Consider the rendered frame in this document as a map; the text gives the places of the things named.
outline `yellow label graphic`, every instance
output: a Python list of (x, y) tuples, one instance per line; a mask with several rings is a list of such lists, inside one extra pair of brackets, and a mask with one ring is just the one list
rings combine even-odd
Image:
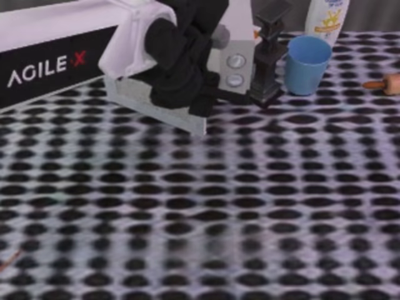
[(328, 17), (322, 20), (324, 26), (322, 27), (315, 27), (316, 33), (330, 33), (340, 28), (339, 16), (341, 13), (341, 9), (337, 10), (336, 12), (328, 11)]

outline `brown stick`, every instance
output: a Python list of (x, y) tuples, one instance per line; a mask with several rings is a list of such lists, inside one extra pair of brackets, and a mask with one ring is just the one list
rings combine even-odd
[(2, 264), (0, 266), (0, 272), (3, 272), (4, 269), (6, 269), (10, 264), (12, 264), (17, 258), (18, 256), (21, 254), (22, 250), (18, 250), (17, 252), (15, 252), (8, 260), (6, 260), (4, 262), (4, 264)]
[(362, 87), (364, 89), (384, 89), (386, 88), (386, 83), (383, 81), (369, 81), (365, 82)]

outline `table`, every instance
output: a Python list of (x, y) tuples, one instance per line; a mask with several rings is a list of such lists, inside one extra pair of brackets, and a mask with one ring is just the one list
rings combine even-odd
[(204, 138), (102, 82), (3, 114), (2, 299), (398, 299), (400, 98), (361, 83), (399, 71), (400, 33), (346, 32), (316, 95)]

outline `red x letter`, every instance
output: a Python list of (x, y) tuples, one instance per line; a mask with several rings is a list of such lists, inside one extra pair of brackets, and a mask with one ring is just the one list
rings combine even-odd
[(71, 60), (71, 64), (74, 65), (74, 67), (80, 65), (80, 64), (85, 64), (84, 56), (86, 54), (86, 51), (81, 51), (81, 52), (75, 52), (75, 58), (76, 60), (74, 61), (73, 59)]

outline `cup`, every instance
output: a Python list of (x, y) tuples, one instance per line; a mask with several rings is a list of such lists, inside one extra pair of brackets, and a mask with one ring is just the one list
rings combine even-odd
[(314, 36), (298, 36), (288, 44), (284, 83), (298, 96), (316, 92), (332, 57), (331, 46)]

